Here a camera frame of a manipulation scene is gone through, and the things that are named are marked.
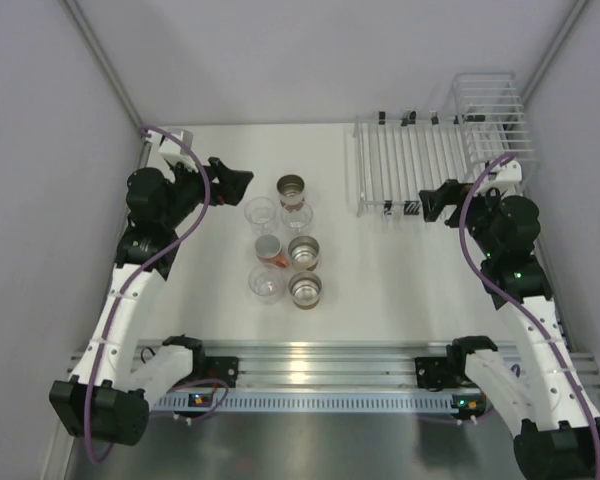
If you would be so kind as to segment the clear plastic cup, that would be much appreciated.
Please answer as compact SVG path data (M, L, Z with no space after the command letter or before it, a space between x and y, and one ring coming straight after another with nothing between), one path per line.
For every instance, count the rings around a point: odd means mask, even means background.
M278 229L278 210L274 201L268 197L256 197L247 202L245 218L257 235L275 234Z
M295 205L291 209L283 207L280 213L284 227L295 234L307 233L312 226L313 217L313 209L307 203Z
M264 304L273 305L283 296L285 281L281 269L272 264L259 264L248 276L251 292Z

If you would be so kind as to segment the steel cup brown band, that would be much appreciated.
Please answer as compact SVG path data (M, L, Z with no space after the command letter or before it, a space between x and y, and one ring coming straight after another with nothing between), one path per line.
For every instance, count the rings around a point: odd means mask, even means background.
M293 275L288 283L293 303L300 309L309 310L317 306L323 290L322 280L311 271L301 271Z
M305 200L305 181L296 174L281 176L276 182L280 204L287 209L300 208Z
M320 244L312 236L298 236L289 242L287 253L296 270L313 271L319 263Z

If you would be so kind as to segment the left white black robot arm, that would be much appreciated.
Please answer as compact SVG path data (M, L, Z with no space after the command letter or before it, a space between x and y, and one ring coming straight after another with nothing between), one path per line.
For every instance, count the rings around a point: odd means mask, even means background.
M212 366L200 340L186 335L168 337L151 359L133 366L141 330L182 241L177 227L196 207L238 205L254 178L217 157L203 172L181 161L169 168L171 179L153 167L129 176L127 227L117 245L108 298L78 364L49 392L73 437L133 446L150 412L173 387L235 383Z

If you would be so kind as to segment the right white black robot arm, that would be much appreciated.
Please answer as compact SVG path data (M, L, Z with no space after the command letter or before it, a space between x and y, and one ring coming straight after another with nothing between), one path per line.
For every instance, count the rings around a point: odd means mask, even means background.
M423 218L454 209L446 225L460 246L474 240L485 258L470 269L482 282L516 345L522 367L508 367L487 336L457 338L447 347L456 384L476 385L508 427L518 467L527 479L600 479L600 412L580 381L561 334L553 292L534 253L539 209L528 198L477 194L448 180L422 190Z

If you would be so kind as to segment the orange white ceramic mug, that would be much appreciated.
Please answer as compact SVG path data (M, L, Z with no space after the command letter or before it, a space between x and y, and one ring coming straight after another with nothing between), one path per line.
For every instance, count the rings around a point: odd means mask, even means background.
M290 262L285 256L281 240L273 234L259 236L254 244L255 254L262 263L288 268Z

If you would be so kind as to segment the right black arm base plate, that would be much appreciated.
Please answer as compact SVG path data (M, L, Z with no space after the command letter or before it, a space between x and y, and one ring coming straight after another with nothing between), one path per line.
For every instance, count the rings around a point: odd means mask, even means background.
M438 392L456 386L446 357L416 357L414 364L417 386L420 389Z

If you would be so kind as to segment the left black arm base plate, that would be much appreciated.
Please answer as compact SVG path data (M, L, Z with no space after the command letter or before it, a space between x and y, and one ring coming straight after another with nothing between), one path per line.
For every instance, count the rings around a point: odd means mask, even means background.
M235 388L239 375L240 360L236 356L207 356L202 368L201 379L222 380Z

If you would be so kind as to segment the aluminium mounting rail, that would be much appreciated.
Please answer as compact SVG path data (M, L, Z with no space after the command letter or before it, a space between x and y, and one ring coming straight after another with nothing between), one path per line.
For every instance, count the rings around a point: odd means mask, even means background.
M210 356L238 359L236 388L391 392L417 388L418 357L443 357L442 342L281 342L206 340Z

